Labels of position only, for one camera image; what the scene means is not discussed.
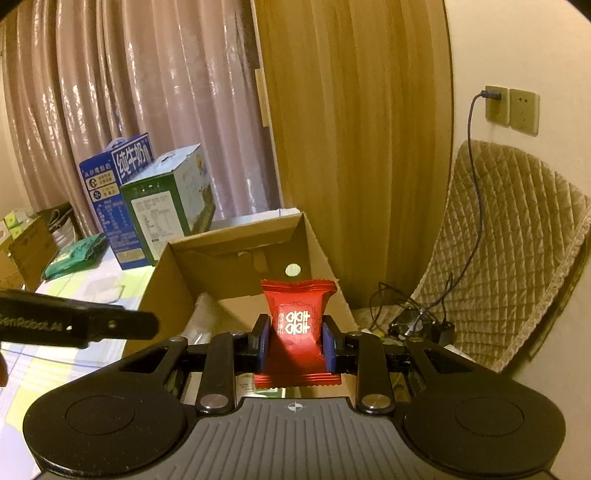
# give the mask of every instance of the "metal screw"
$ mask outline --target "metal screw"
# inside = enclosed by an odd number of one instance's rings
[[[391,405],[391,400],[381,393],[371,393],[361,399],[361,403],[370,410],[382,410]]]
[[[228,404],[228,398],[225,395],[219,393],[210,393],[209,395],[204,395],[199,400],[199,403],[208,410],[217,410],[218,408],[223,408]]]

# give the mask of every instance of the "open cardboard box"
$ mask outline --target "open cardboard box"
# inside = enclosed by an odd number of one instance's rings
[[[7,230],[0,229],[0,233],[0,287],[20,290],[25,285],[35,291],[57,252],[45,220],[36,217],[15,239]]]
[[[285,269],[301,271],[288,277]],[[154,270],[139,309],[160,321],[158,336],[149,341],[128,340],[124,355],[179,335],[195,308],[197,297],[209,293],[239,320],[227,320],[217,332],[250,331],[260,313],[269,313],[261,280],[336,280],[305,214],[263,220],[190,236],[168,244]],[[330,298],[326,314],[343,332],[358,330],[340,290]],[[355,377],[343,384],[303,388],[306,397],[354,396]]]

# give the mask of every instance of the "crosshair marking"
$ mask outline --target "crosshair marking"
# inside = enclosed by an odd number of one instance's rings
[[[304,406],[303,406],[301,403],[298,403],[298,402],[296,402],[296,401],[295,401],[295,402],[293,402],[293,403],[290,403],[290,404],[287,406],[287,408],[289,408],[291,411],[298,412],[298,411],[300,411],[302,408],[304,408]]]

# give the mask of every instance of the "cardboard box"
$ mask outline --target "cardboard box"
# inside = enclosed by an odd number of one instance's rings
[[[165,153],[121,193],[152,265],[167,242],[208,230],[215,212],[201,145]]]
[[[46,266],[57,253],[43,218],[37,217],[15,239],[0,245],[0,287],[35,291]]]
[[[291,264],[301,267],[296,277],[285,273]],[[153,340],[128,340],[124,355],[179,335],[204,291],[239,319],[227,320],[214,334],[250,331],[260,313],[269,313],[262,279],[311,278],[335,280],[310,223],[301,213],[174,241],[164,249],[139,305],[140,310],[158,317],[160,331]],[[330,298],[326,313],[342,331],[358,330],[340,288]],[[303,395],[349,395],[354,385],[355,377],[344,375],[343,385],[306,387]]]
[[[96,216],[123,270],[150,264],[135,231],[121,186],[154,161],[148,134],[138,135],[80,163]]]
[[[31,217],[34,217],[34,215],[24,209],[13,210],[4,216],[4,224],[9,230],[11,230],[22,223],[28,222],[31,220]]]
[[[8,244],[6,241],[11,237],[10,230],[4,222],[0,222],[0,250],[8,251]]]

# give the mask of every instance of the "green bag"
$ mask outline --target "green bag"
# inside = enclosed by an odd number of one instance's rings
[[[61,250],[43,272],[45,280],[53,280],[69,273],[92,267],[107,247],[104,233],[82,239]]]

